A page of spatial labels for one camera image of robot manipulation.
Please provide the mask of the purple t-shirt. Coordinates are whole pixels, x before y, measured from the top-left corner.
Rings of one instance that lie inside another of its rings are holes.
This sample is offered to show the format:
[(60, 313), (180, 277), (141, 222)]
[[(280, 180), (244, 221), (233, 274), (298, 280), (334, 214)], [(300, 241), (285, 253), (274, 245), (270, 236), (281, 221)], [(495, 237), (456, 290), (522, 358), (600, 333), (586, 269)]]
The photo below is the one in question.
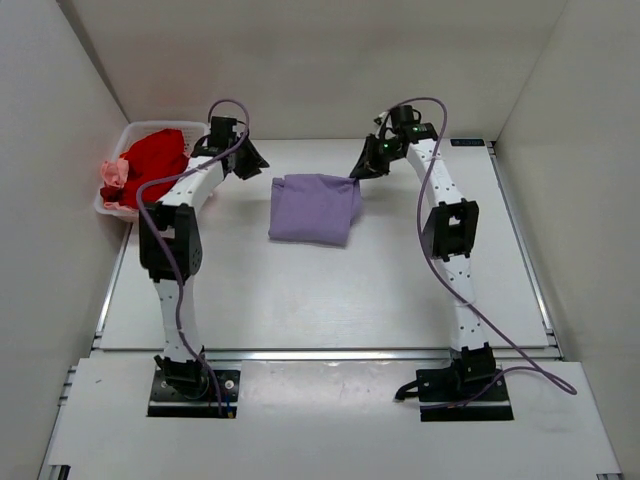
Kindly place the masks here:
[(271, 183), (268, 236), (280, 242), (347, 245), (362, 211), (360, 183), (325, 174), (288, 174)]

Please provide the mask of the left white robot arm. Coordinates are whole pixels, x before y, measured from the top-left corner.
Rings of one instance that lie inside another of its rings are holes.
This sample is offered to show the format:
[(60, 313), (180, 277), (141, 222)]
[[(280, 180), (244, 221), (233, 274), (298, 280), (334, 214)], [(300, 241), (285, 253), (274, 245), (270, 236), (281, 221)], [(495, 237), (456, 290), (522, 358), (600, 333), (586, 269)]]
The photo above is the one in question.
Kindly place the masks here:
[(229, 175), (248, 180), (268, 167), (246, 120), (212, 116), (186, 170), (143, 184), (137, 195), (139, 258), (158, 295), (165, 335), (155, 361), (166, 384), (188, 401), (223, 400), (195, 319), (194, 280), (203, 260), (198, 213)]

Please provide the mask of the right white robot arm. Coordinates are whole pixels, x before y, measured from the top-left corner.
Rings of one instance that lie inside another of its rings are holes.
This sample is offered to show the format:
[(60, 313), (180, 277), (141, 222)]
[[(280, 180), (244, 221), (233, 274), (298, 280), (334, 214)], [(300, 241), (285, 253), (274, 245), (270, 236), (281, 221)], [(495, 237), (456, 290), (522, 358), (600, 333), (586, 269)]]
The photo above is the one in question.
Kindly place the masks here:
[(441, 158), (444, 132), (424, 123), (409, 100), (380, 114), (375, 123), (377, 130), (365, 138), (350, 177), (383, 177), (390, 173), (392, 162), (408, 161), (421, 182), (417, 205), (420, 247), (432, 273), (452, 295), (454, 305), (449, 365), (400, 387), (395, 400), (416, 398), (427, 387), (442, 391), (446, 398), (468, 397), (475, 388), (489, 383), (496, 369), (482, 318), (474, 310), (471, 252), (479, 206), (460, 192)]

